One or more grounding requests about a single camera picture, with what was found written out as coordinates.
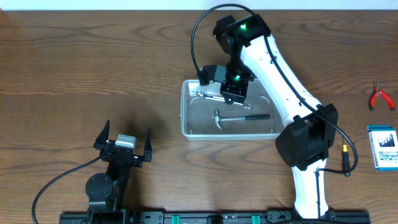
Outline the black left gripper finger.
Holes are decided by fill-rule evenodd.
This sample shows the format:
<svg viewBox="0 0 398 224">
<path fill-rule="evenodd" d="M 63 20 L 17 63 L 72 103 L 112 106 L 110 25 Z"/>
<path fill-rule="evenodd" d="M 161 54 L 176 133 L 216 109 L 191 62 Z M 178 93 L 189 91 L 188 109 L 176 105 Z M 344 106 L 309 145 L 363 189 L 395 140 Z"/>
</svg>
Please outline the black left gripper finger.
<svg viewBox="0 0 398 224">
<path fill-rule="evenodd" d="M 152 144 L 150 141 L 150 129 L 147 131 L 146 140 L 144 144 L 144 162 L 151 162 L 152 160 Z"/>
<path fill-rule="evenodd" d="M 95 143 L 93 145 L 95 149 L 103 149 L 108 145 L 107 140 L 109 137 L 109 128 L 110 128 L 110 120 L 107 120 L 104 128 L 102 129 L 102 131 L 95 140 Z"/>
</svg>

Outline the silver combination wrench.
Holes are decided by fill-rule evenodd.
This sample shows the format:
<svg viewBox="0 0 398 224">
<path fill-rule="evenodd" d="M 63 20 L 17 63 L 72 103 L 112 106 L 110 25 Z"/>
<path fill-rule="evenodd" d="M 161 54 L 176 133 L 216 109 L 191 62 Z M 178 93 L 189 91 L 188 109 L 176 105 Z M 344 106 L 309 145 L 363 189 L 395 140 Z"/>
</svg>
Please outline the silver combination wrench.
<svg viewBox="0 0 398 224">
<path fill-rule="evenodd" d="M 207 99 L 207 100 L 220 101 L 220 102 L 223 102 L 223 103 L 225 103 L 227 105 L 241 105 L 241 106 L 243 106 L 244 108 L 246 108 L 248 110 L 253 109 L 253 105 L 250 104 L 250 103 L 239 103 L 239 102 L 235 102 L 235 101 L 231 101 L 231 100 L 226 101 L 223 97 L 213 96 L 213 95 L 206 94 L 206 93 L 204 93 L 202 91 L 197 91 L 196 92 L 196 98 L 200 98 L 200 97 L 202 97 L 204 99 Z"/>
</svg>

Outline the black handled hammer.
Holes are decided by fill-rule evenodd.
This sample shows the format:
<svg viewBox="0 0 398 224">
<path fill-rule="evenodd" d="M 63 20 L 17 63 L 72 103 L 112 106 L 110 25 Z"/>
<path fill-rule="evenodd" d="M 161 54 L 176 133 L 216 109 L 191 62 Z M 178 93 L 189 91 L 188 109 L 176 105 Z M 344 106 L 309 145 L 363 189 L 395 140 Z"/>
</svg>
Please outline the black handled hammer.
<svg viewBox="0 0 398 224">
<path fill-rule="evenodd" d="M 219 110 L 214 110 L 213 119 L 218 129 L 222 130 L 222 121 L 245 121 L 245 120 L 267 120 L 270 119 L 270 114 L 255 114 L 249 116 L 235 116 L 235 117 L 222 117 Z"/>
</svg>

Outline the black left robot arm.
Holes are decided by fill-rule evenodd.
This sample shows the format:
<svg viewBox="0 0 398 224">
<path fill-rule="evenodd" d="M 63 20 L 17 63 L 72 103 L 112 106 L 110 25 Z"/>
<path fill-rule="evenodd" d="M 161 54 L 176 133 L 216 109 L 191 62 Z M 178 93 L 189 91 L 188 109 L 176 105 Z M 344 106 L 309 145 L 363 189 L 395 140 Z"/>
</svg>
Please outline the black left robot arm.
<svg viewBox="0 0 398 224">
<path fill-rule="evenodd" d="M 109 139 L 110 121 L 95 140 L 93 147 L 99 150 L 99 158 L 108 164 L 106 172 L 91 176 L 85 186 L 88 202 L 88 224 L 138 223 L 139 216 L 134 210 L 122 208 L 124 193 L 130 178 L 131 169 L 142 167 L 152 160 L 150 131 L 146 134 L 144 152 L 134 152 L 136 138 L 120 134 L 117 139 Z"/>
</svg>

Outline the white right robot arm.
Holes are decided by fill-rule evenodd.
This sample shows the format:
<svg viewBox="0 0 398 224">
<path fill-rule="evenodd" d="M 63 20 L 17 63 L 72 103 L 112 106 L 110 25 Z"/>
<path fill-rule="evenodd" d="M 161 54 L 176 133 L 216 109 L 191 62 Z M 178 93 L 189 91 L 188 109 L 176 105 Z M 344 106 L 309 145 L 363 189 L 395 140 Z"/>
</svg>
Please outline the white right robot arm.
<svg viewBox="0 0 398 224">
<path fill-rule="evenodd" d="M 226 16 L 216 22 L 213 35 L 231 57 L 220 81 L 225 102 L 244 103 L 249 82 L 260 81 L 284 127 L 275 144 L 293 172 L 295 210 L 302 218 L 324 216 L 329 207 L 320 171 L 333 145 L 336 108 L 323 106 L 301 84 L 260 16 Z"/>
</svg>

